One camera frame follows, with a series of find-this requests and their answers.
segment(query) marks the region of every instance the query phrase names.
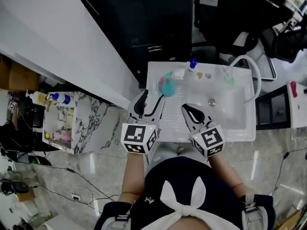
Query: marble table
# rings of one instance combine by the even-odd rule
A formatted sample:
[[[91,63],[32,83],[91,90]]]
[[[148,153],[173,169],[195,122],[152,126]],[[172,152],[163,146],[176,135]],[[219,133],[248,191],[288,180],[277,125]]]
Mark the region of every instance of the marble table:
[[[69,95],[71,103],[65,106],[51,106],[45,110],[43,141],[55,148],[76,154],[99,150],[120,141],[124,110],[106,104],[82,92],[63,92]],[[46,133],[67,132],[68,111],[73,112],[71,143],[46,138]]]

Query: brown box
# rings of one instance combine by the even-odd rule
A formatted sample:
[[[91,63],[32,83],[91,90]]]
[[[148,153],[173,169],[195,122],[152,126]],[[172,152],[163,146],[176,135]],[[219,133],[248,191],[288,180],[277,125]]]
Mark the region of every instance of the brown box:
[[[0,57],[0,89],[9,91],[37,91],[39,75],[2,55]]]
[[[35,198],[33,187],[30,187],[30,191],[26,194],[16,194],[19,202],[31,201]]]

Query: power strip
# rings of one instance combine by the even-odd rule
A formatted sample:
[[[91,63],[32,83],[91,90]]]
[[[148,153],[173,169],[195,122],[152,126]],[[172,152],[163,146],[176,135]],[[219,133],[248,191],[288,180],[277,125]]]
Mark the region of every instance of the power strip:
[[[81,200],[81,196],[80,195],[77,195],[77,194],[71,194],[71,197],[74,201],[77,201],[77,202],[82,202]]]

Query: white strap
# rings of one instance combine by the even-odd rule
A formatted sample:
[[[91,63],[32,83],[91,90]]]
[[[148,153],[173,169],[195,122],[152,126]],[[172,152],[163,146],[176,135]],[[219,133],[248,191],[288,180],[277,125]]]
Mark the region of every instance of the white strap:
[[[198,177],[195,181],[191,196],[191,205],[182,205],[177,202],[172,185],[165,181],[160,200],[171,209],[175,210],[174,213],[159,218],[142,230],[166,230],[178,221],[182,216],[193,216],[203,220],[211,230],[239,230],[233,223],[209,212],[198,209],[202,206],[206,197],[206,187]]]

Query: person's right arm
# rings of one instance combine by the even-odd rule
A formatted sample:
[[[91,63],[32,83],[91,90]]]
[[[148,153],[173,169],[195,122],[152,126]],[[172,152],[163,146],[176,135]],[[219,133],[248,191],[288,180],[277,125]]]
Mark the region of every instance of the person's right arm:
[[[235,192],[237,197],[242,197],[246,194],[255,194],[253,189],[248,188],[243,182],[238,173],[229,165],[221,153],[217,153],[209,158],[211,168],[225,181]]]

